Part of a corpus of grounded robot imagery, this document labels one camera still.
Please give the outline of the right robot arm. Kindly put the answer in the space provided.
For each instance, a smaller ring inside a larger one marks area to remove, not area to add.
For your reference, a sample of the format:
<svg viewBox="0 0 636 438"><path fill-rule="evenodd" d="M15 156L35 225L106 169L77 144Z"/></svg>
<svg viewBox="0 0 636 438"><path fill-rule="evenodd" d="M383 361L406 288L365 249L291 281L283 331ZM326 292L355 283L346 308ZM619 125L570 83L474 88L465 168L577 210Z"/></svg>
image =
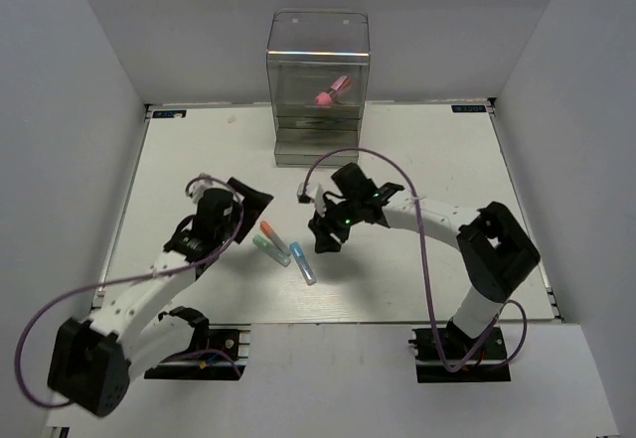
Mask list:
<svg viewBox="0 0 636 438"><path fill-rule="evenodd" d="M378 186L355 163L340 168L331 179L337 194L307 182L297 192L299 203L314 206L308 227L315 237L315 252L340 251L358 223L423 232L455 248L470 288L445 335L454 353L474 356L485 344L484 331L541 259L511 211L498 202L470 209L418 198L400 184Z"/></svg>

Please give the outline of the blue capped marker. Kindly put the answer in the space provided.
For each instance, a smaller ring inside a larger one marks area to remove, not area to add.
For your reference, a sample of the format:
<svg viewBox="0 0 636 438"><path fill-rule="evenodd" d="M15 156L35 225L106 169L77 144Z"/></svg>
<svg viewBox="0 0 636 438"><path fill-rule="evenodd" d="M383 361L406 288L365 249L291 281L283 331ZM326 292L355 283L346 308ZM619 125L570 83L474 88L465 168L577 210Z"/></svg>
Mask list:
<svg viewBox="0 0 636 438"><path fill-rule="evenodd" d="M289 245L289 249L306 284L309 286L314 285L317 282L316 275L309 265L307 257L300 244L298 242L292 242Z"/></svg>

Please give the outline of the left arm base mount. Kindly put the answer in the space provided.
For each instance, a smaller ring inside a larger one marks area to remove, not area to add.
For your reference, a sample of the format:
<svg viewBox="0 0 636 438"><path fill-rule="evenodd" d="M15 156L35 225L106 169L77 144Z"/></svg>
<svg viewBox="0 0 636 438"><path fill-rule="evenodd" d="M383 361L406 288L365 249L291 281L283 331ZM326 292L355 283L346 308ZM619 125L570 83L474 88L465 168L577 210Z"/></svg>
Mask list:
<svg viewBox="0 0 636 438"><path fill-rule="evenodd" d="M149 369L147 380L238 381L247 365L249 325L215 325L191 352Z"/></svg>

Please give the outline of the pink capped red stapler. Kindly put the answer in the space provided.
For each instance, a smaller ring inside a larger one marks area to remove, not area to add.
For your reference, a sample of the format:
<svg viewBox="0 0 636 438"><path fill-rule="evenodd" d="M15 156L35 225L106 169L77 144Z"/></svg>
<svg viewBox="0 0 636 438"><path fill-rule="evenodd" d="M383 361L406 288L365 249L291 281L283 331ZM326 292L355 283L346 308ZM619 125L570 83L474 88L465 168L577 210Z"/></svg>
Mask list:
<svg viewBox="0 0 636 438"><path fill-rule="evenodd" d="M314 104L320 107L328 107L337 102L337 100L348 92L351 88L352 79L347 75L338 77L331 86L320 92L314 99Z"/></svg>

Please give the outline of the orange capped marker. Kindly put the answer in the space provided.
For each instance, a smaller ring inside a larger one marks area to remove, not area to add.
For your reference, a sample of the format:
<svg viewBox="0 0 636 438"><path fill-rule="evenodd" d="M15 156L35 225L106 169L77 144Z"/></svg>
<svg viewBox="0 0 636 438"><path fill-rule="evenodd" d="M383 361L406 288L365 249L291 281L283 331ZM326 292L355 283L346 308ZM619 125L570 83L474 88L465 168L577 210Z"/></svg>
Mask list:
<svg viewBox="0 0 636 438"><path fill-rule="evenodd" d="M285 255L290 256L291 252L288 244L279 236L274 228L266 221L262 220L259 224L260 230L265 236Z"/></svg>

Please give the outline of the clear acrylic drawer organizer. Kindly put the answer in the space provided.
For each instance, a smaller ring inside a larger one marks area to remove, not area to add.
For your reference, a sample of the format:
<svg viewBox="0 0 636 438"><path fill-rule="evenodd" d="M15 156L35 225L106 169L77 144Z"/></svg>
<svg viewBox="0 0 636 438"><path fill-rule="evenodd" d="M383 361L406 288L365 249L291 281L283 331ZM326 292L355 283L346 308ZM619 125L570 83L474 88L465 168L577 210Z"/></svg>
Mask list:
<svg viewBox="0 0 636 438"><path fill-rule="evenodd" d="M358 159L371 66L369 18L351 9L281 9L274 13L266 46L266 67L279 167L309 167L337 153L323 167ZM341 75L351 88L335 104L315 97ZM330 129L297 128L297 119L334 119Z"/></svg>

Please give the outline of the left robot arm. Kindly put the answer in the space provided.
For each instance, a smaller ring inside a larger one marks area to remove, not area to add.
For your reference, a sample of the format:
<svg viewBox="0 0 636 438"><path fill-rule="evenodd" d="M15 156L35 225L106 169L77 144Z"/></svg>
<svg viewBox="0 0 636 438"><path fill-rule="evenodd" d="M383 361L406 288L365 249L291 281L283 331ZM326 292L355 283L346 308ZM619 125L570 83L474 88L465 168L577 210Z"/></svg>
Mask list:
<svg viewBox="0 0 636 438"><path fill-rule="evenodd" d="M208 318L174 303L233 243L241 243L272 202L236 178L218 188L202 175L186 194L196 206L184 217L150 266L117 297L83 320L58 329L47 384L97 417L110 414L130 383L163 360L203 355L210 345Z"/></svg>

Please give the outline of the green capped marker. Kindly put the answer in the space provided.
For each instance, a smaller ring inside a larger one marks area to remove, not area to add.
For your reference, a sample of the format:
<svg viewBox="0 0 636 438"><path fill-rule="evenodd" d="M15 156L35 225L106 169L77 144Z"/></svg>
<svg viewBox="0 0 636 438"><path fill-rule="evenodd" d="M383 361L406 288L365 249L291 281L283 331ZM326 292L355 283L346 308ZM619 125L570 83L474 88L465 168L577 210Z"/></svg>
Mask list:
<svg viewBox="0 0 636 438"><path fill-rule="evenodd" d="M279 265L283 267L287 267L291 259L289 256L284 254L277 246L272 244L269 240L265 239L263 236L257 234L252 238L252 243L264 254L266 254L269 258L277 262Z"/></svg>

